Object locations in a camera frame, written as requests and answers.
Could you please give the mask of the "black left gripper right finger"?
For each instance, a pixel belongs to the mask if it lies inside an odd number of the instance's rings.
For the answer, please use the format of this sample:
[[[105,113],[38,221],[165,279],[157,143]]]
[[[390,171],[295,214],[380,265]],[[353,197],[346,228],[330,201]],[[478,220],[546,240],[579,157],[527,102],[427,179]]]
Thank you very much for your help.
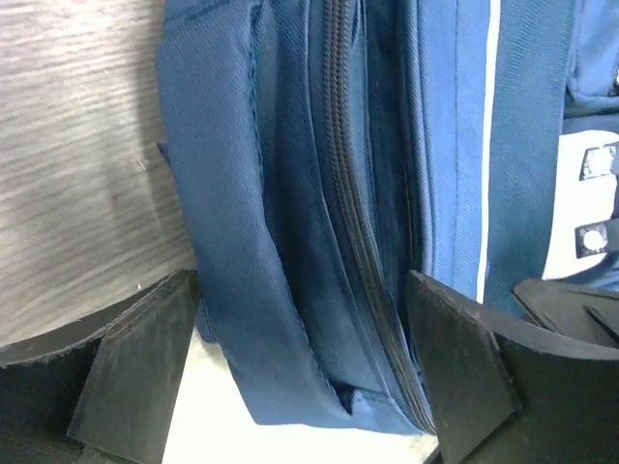
[[[614,463],[618,296],[527,279],[524,319],[411,273],[406,301],[438,437],[433,463]]]

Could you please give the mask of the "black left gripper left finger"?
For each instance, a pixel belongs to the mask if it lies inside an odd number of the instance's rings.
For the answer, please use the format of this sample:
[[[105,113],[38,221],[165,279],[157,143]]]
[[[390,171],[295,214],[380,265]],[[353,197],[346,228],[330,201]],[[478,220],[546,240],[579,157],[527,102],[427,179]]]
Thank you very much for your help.
[[[1,349],[4,463],[160,463],[199,300],[179,270]]]

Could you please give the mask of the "blue student backpack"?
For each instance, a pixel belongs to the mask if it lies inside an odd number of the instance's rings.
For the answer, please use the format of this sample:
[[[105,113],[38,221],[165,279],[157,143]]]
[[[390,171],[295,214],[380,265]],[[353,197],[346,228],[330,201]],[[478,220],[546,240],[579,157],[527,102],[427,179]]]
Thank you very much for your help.
[[[528,277],[618,286],[614,1],[169,1],[156,68],[257,423],[432,432],[411,271],[514,316]]]

